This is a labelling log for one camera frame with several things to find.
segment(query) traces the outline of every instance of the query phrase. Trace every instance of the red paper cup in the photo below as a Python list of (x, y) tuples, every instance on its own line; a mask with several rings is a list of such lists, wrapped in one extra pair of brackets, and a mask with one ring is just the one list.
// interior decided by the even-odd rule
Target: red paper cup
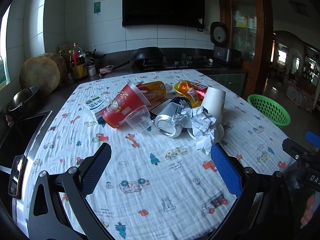
[(112, 128), (117, 128), (125, 122), (125, 118), (135, 109), (150, 102), (142, 92), (129, 80), (112, 102), (103, 111), (102, 117)]

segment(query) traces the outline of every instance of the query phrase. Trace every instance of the metal pot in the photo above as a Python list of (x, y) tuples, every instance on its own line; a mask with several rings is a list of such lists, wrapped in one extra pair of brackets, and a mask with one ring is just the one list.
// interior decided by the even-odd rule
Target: metal pot
[(39, 104), (39, 87), (25, 88), (17, 93), (9, 106), (10, 115), (21, 118), (31, 114)]

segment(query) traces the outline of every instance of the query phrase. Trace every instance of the crumpled paper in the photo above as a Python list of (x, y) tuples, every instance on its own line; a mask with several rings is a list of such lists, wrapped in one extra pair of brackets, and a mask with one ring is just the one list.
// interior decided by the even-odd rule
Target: crumpled paper
[(203, 106), (186, 108), (180, 114), (172, 116), (172, 124), (180, 124), (184, 128), (192, 128), (196, 138), (196, 149), (209, 154), (214, 139), (218, 137), (217, 119), (208, 114)]

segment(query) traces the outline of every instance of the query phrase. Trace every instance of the glass cabinet door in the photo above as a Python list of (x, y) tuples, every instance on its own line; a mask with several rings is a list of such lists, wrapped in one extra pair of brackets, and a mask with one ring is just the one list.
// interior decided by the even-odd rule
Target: glass cabinet door
[(231, 48), (242, 52), (242, 59), (253, 61), (257, 34), (255, 0), (232, 0)]

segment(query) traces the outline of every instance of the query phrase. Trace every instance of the table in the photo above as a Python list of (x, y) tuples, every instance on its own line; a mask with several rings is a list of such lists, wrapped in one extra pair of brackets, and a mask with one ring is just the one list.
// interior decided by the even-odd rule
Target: table
[[(190, 80), (224, 90), (225, 135), (221, 145), (226, 152), (243, 166), (264, 174), (284, 171), (294, 162), (282, 151), (282, 141), (287, 137), (278, 127), (242, 98), (196, 70), (130, 74), (84, 83), (75, 89), (38, 149), (28, 180), (27, 203), (40, 171), (63, 173), (70, 166), (80, 165), (107, 141), (112, 148), (111, 160), (95, 191), (86, 199), (114, 238), (194, 239), (217, 228), (236, 198), (228, 192), (210, 156), (196, 151), (188, 133), (167, 138), (151, 127), (136, 134), (129, 126), (113, 129), (98, 125), (84, 113), (82, 103), (88, 98), (98, 95), (111, 102), (128, 80), (171, 84)], [(169, 151), (181, 154), (167, 160)], [(82, 232), (68, 197), (61, 194), (61, 199), (73, 228)], [(24, 213), (28, 219), (29, 204)]]

